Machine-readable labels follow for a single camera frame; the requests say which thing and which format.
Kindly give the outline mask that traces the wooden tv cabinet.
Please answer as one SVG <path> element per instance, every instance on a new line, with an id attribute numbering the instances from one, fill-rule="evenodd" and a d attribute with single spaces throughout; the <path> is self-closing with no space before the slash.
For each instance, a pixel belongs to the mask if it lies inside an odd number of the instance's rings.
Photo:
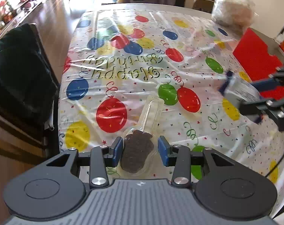
<path id="1" fill-rule="evenodd" d="M 0 39 L 11 29 L 20 26 L 40 5 L 42 0 L 25 0 L 20 2 L 11 16 L 11 20 L 0 29 Z"/>

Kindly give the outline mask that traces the clear plastic bag with food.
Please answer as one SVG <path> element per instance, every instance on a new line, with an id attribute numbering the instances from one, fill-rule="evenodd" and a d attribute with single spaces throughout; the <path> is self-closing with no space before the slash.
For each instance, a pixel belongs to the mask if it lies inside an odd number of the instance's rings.
<path id="1" fill-rule="evenodd" d="M 232 30 L 242 31 L 255 19 L 255 3 L 252 0 L 215 0 L 212 20 Z"/>

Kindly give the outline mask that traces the red cardboard shoe box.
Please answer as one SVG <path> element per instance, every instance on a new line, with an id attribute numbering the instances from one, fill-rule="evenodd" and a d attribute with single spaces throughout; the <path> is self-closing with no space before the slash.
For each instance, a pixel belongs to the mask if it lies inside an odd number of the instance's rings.
<path id="1" fill-rule="evenodd" d="M 280 43 L 284 39 L 272 39 L 263 33 L 248 28 L 233 55 L 243 67 L 251 81 L 268 79 L 276 68 L 284 67 L 284 52 Z"/>

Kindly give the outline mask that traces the balloon birthday tablecloth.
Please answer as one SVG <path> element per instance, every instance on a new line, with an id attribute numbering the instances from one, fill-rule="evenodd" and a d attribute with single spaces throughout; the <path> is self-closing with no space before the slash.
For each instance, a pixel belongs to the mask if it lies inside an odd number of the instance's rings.
<path id="1" fill-rule="evenodd" d="M 118 6 L 85 12 L 75 29 L 58 107 L 60 150 L 111 145 L 138 125 L 149 96 L 163 101 L 153 137 L 192 151 L 212 147 L 268 177 L 284 206 L 284 133 L 253 123 L 218 91 L 227 71 L 249 81 L 233 55 L 239 37 L 198 12 Z"/>

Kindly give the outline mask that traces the white blue snack pouch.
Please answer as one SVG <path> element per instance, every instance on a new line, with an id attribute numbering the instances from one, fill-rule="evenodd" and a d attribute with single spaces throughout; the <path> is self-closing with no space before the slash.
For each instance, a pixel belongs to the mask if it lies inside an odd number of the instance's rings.
<path id="1" fill-rule="evenodd" d="M 220 94 L 239 110 L 241 103 L 253 103 L 262 99 L 259 91 L 232 71 L 226 72 L 226 80 L 219 87 Z"/>

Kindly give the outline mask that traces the chocolate lollipop clear wrapper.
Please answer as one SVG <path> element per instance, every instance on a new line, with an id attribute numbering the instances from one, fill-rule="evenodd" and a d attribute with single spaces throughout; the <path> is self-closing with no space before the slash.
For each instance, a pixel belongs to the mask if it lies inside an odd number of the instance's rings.
<path id="1" fill-rule="evenodd" d="M 149 95 L 137 125 L 124 132 L 123 152 L 117 170 L 122 178 L 144 178 L 158 151 L 158 123 L 164 100 Z"/>

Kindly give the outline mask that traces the dark chair with black cloth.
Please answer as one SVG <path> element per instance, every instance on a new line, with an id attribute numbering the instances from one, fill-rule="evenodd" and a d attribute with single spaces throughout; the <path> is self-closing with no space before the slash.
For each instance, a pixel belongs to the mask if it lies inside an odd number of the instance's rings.
<path id="1" fill-rule="evenodd" d="M 0 125 L 49 157 L 60 152 L 59 90 L 36 24 L 25 23 L 0 39 Z"/>

